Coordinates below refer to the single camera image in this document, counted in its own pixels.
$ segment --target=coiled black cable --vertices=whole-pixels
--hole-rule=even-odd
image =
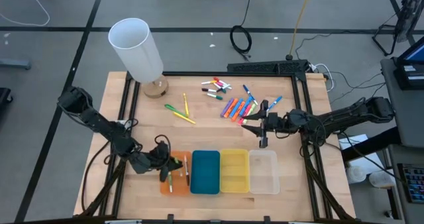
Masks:
[[[244,22],[246,21],[246,16],[247,16],[247,11],[249,10],[249,5],[250,5],[250,0],[248,0],[247,1],[247,6],[246,6],[246,12],[244,13],[244,19],[243,19],[243,22],[241,23],[241,25],[235,25],[231,30],[230,30],[230,41],[231,41],[231,44],[233,45],[233,48],[247,61],[247,62],[249,62],[249,60],[248,60],[248,58],[250,58],[250,55],[248,55],[248,53],[249,53],[249,51],[250,51],[250,49],[252,48],[252,37],[251,37],[251,35],[249,34],[249,32],[245,29],[245,28],[243,28],[242,26],[243,26],[243,24],[244,24]],[[234,31],[236,31],[236,30],[240,30],[241,32],[243,32],[244,33],[244,35],[246,36],[246,38],[247,38],[247,42],[248,42],[248,46],[247,46],[247,48],[246,49],[242,49],[242,48],[239,48],[236,44],[235,44],[235,42],[234,42],[234,38],[233,38],[233,33],[234,33]]]

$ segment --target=lamp shade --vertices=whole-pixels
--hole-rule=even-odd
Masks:
[[[113,25],[108,39],[134,80],[148,83],[162,75],[164,64],[146,22],[121,20]]]

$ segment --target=white cable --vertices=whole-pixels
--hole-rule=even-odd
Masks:
[[[1,16],[1,17],[3,17],[5,20],[7,20],[7,21],[11,22],[11,23],[15,23],[15,24],[18,24],[18,25],[39,26],[39,27],[46,26],[46,25],[48,24],[48,22],[50,22],[50,15],[48,14],[47,10],[46,10],[46,9],[45,9],[42,5],[41,5],[40,1],[38,1],[38,0],[35,0],[35,1],[37,1],[37,3],[40,5],[41,9],[42,9],[42,10],[46,13],[46,15],[47,15],[47,21],[46,21],[44,24],[42,24],[42,25],[38,25],[38,24],[31,24],[31,23],[21,23],[21,22],[18,22],[18,21],[14,21],[14,20],[8,19],[5,15],[3,15],[3,14],[1,14],[1,13],[0,13],[0,16]]]
[[[331,75],[330,69],[325,64],[316,64],[316,65],[311,64],[311,66],[312,66],[312,69],[313,69],[313,67],[316,68],[317,66],[323,66],[327,70],[327,72],[329,73],[329,76],[330,76],[330,81],[331,81],[331,88],[328,89],[327,92],[331,91],[334,88],[334,80],[333,80],[333,77]]]

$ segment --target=plastic container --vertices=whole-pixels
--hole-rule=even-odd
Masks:
[[[352,166],[346,169],[347,182],[355,184],[362,182],[366,179],[366,173],[360,166]]]
[[[162,75],[164,64],[146,22],[123,19],[112,26],[108,39],[134,80],[148,83]]]
[[[221,150],[221,192],[249,192],[249,155],[244,149]]]
[[[191,157],[190,191],[193,194],[219,193],[219,160],[216,150],[195,150]]]
[[[370,174],[370,183],[376,188],[390,188],[395,186],[395,178],[385,173],[384,171],[378,171]]]
[[[277,154],[272,150],[249,152],[250,192],[253,194],[278,194],[280,175]]]
[[[172,151],[171,155],[177,158],[184,165],[178,170],[171,172],[172,175],[172,192],[170,191],[169,179],[166,178],[165,182],[160,183],[160,193],[167,196],[186,196],[190,194],[190,186],[187,185],[186,169],[184,156],[187,158],[188,173],[191,174],[191,152],[189,151]]]

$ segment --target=gray floor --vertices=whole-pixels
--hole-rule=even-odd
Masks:
[[[50,13],[51,27],[83,27],[94,0],[40,0]],[[247,0],[102,0],[95,27],[109,27],[119,19],[140,17],[151,27],[231,27],[242,21]],[[252,0],[246,27],[293,28],[303,0]],[[0,0],[0,13],[26,23],[43,23],[44,14],[34,0]],[[301,28],[377,28],[393,15],[389,0],[310,0]],[[13,24],[0,18],[0,27]],[[423,29],[420,21],[417,28]],[[0,222],[15,218],[36,159],[65,83],[82,32],[0,32],[0,57],[27,58],[29,71],[0,68],[0,87],[13,90],[15,101],[0,124]],[[314,34],[298,34],[301,39]],[[243,62],[229,42],[228,33],[154,33],[166,70],[225,71],[228,63]],[[252,61],[283,60],[291,34],[252,34]],[[389,46],[389,35],[380,37]],[[409,47],[397,45],[396,54]],[[301,58],[324,63],[347,75],[352,85],[380,71],[384,58],[370,35],[342,34],[307,41]],[[92,32],[79,63],[74,85],[82,86],[99,107],[109,71],[123,71],[118,56],[107,42],[107,33]],[[336,75],[330,100],[349,91]],[[379,76],[369,84],[383,81]],[[357,89],[332,104],[333,109],[370,97],[375,88]],[[383,87],[378,95],[387,97]],[[378,134],[394,125],[363,124],[349,134]],[[26,220],[71,217],[92,133],[62,117],[54,137]],[[399,223],[386,219],[390,208],[386,191],[367,183],[352,185],[356,214],[365,221]]]

